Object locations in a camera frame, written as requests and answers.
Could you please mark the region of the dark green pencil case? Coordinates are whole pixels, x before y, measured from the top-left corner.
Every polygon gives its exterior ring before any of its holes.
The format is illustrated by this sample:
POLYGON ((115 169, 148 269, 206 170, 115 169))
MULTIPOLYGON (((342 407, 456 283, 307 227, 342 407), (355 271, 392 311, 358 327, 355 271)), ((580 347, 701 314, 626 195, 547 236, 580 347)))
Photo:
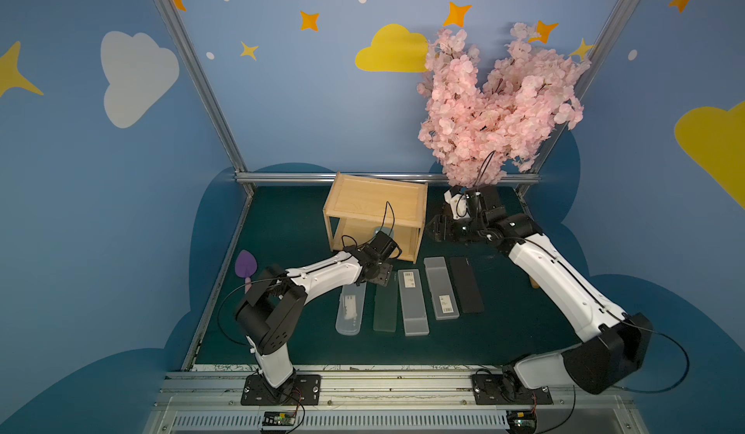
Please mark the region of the dark green pencil case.
POLYGON ((374 297, 374 323, 376 332, 395 333, 399 310, 399 289, 392 281, 387 286, 377 286, 374 297))

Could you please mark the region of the clear rounded pencil case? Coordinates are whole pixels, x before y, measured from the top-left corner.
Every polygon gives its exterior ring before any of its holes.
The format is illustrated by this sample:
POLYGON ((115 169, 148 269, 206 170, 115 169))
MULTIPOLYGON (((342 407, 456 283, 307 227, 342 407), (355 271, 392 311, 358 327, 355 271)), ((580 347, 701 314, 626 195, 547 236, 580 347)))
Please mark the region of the clear rounded pencil case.
POLYGON ((343 336, 355 336, 362 327, 367 284, 345 285, 341 288, 336 319, 336 331, 343 336))

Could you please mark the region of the wide frosted pencil case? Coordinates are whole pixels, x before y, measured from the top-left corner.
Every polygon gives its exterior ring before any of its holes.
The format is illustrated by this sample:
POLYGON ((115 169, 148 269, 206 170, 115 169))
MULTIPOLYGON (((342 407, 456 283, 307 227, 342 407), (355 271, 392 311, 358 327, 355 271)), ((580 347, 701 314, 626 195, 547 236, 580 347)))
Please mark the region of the wide frosted pencil case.
POLYGON ((430 329, 419 271, 399 270, 398 284, 405 336, 428 335, 430 329))

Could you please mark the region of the narrow frosted pencil case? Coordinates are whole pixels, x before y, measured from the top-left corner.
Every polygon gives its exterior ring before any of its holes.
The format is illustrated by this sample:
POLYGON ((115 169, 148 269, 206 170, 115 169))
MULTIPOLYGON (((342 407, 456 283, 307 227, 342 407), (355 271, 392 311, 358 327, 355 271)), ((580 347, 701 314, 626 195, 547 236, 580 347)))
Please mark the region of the narrow frosted pencil case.
POLYGON ((456 297, 444 257, 424 259, 425 272, 437 321, 460 317, 456 297))

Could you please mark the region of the black pencil case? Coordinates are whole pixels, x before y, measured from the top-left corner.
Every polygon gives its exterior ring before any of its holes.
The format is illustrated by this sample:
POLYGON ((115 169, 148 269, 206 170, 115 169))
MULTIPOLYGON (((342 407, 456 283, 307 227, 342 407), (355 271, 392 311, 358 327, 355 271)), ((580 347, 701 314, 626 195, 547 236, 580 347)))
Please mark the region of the black pencil case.
POLYGON ((453 257, 449 263, 462 311, 465 314, 482 314, 485 307, 469 259, 453 257))

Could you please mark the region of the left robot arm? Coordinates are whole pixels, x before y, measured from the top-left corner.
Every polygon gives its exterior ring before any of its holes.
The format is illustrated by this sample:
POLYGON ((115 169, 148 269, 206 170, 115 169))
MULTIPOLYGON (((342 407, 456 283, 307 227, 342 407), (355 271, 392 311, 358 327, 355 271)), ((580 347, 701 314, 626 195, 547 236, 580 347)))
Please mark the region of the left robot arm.
POLYGON ((280 389, 294 378, 287 342, 307 304, 336 288, 387 280, 392 261, 401 253, 393 240, 385 245, 365 243, 347 246, 313 265, 265 269, 234 313, 264 382, 280 389))

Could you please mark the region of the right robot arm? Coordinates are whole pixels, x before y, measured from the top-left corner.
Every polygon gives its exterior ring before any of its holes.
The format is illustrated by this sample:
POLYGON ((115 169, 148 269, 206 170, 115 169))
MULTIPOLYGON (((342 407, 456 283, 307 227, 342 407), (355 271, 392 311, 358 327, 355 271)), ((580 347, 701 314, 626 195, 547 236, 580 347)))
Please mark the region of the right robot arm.
POLYGON ((539 285, 580 339, 563 350, 508 364, 502 375, 510 397, 524 389, 568 385, 600 394, 642 368, 652 323, 603 296, 530 216, 454 220, 440 214, 426 224, 426 232, 436 241, 483 242, 500 250, 539 285))

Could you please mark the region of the wooden two-tier shelf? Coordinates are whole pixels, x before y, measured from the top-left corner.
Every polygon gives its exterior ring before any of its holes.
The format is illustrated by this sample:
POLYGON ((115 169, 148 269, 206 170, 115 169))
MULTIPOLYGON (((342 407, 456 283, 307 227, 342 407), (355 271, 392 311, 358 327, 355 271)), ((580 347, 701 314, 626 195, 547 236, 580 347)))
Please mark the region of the wooden two-tier shelf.
POLYGON ((338 173, 323 207, 330 249, 361 244, 390 228, 401 261, 416 263, 424 234, 428 186, 338 173))

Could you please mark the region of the pink cherry blossom tree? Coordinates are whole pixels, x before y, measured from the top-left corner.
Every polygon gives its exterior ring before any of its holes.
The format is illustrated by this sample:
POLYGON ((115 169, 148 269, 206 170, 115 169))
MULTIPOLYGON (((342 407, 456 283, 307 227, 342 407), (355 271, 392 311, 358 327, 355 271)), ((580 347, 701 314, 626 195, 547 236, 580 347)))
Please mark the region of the pink cherry blossom tree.
POLYGON ((591 67, 591 47, 565 56, 538 45, 549 26, 512 26, 508 55, 478 80, 480 51, 465 31, 438 31, 425 57, 417 91, 427 119, 418 138, 432 151, 451 186, 493 185, 507 163, 530 170, 539 148, 559 126, 573 129, 583 118, 575 86, 591 67))

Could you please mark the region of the purple toy trowel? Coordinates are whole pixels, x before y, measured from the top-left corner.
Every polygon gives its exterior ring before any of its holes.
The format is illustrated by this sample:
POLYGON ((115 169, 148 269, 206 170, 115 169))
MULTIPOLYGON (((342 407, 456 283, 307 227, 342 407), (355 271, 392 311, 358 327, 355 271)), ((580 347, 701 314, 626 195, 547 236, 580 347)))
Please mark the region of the purple toy trowel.
POLYGON ((244 281, 244 290, 247 292, 252 284, 252 276, 258 269, 258 263, 252 253, 246 250, 240 251, 234 264, 235 274, 244 281))

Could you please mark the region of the aluminium frame back bar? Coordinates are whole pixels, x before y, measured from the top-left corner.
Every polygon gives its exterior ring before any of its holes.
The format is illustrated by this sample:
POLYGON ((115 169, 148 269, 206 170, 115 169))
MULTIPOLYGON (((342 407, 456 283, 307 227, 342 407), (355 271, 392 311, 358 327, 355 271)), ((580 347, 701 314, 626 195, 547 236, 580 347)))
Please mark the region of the aluminium frame back bar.
MULTIPOLYGON (((236 181, 244 184, 332 184, 337 173, 332 172, 237 172, 236 181)), ((390 181, 447 185, 448 178, 441 173, 353 173, 352 176, 378 178, 390 181)), ((537 185, 538 174, 508 174, 501 179, 506 185, 537 185)))

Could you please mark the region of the right aluminium frame post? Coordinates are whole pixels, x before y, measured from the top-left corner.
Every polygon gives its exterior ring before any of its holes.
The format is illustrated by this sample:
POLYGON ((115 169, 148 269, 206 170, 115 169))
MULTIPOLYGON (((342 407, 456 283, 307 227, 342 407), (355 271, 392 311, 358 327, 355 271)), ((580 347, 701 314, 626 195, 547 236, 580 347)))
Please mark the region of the right aluminium frame post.
MULTIPOLYGON (((591 67, 589 67, 588 71, 582 75, 575 86, 574 91, 576 96, 580 99, 580 102, 584 102, 585 95, 601 70, 603 63, 607 59, 613 46, 615 46, 618 38, 620 38, 640 1, 641 0, 618 0, 615 3, 613 10, 605 22, 605 26, 603 26, 603 30, 599 33, 596 46, 591 51, 589 57, 591 67)), ((531 187, 539 184, 542 168, 545 166, 550 154, 562 135, 567 131, 568 124, 560 125, 560 127, 553 131, 549 139, 543 143, 541 150, 539 150, 539 156, 537 156, 537 160, 535 160, 535 163, 529 172, 529 182, 521 183, 516 188, 516 193, 519 199, 525 201, 525 195, 527 195, 531 187)))

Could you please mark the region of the aluminium frame post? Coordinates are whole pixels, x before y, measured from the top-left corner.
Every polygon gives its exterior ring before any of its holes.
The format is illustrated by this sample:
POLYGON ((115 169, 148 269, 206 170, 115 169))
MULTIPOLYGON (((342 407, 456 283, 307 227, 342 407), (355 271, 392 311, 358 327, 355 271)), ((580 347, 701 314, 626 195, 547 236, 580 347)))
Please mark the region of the aluminium frame post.
POLYGON ((223 149, 234 168, 236 182, 244 187, 244 191, 250 197, 253 197, 255 191, 254 185, 251 182, 242 182, 239 180, 241 175, 248 173, 248 168, 246 167, 233 132, 219 106, 215 92, 211 88, 205 69, 200 63, 196 49, 186 32, 182 19, 180 19, 175 2, 173 0, 153 1, 178 50, 178 55, 180 55, 180 59, 182 59, 182 63, 185 65, 197 94, 211 119, 211 123, 213 123, 223 149))
MULTIPOLYGON (((591 67, 589 67, 588 71, 582 75, 575 86, 574 91, 576 96, 580 99, 580 102, 584 102, 585 95, 601 70, 603 63, 607 59, 613 46, 615 46, 618 38, 620 38, 640 1, 641 0, 618 0, 615 3, 613 10, 605 22, 605 26, 603 26, 603 30, 599 33, 596 46, 591 51, 589 57, 591 67)), ((560 127, 553 131, 549 139, 543 143, 541 150, 539 150, 539 156, 537 156, 537 160, 535 160, 535 163, 529 172, 529 182, 521 183, 516 188, 516 193, 519 199, 525 201, 525 195, 527 195, 531 187, 539 184, 542 168, 545 166, 550 154, 562 135, 567 131, 568 124, 560 125, 560 127)))

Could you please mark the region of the left aluminium frame post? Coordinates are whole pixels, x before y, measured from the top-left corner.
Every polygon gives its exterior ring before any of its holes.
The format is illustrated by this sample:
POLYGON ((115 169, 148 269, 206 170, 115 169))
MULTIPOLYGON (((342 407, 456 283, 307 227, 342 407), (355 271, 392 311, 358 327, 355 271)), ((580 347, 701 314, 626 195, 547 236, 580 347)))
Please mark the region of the left aluminium frame post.
POLYGON ((248 173, 248 168, 246 167, 233 132, 219 106, 215 92, 211 88, 205 69, 200 63, 196 49, 186 32, 182 19, 180 19, 175 2, 173 0, 153 1, 178 50, 178 55, 180 55, 180 59, 182 59, 182 63, 185 65, 197 94, 211 119, 211 123, 213 123, 223 149, 234 168, 236 182, 244 187, 244 191, 250 197, 253 197, 255 191, 254 185, 251 182, 242 182, 239 180, 241 175, 248 173))

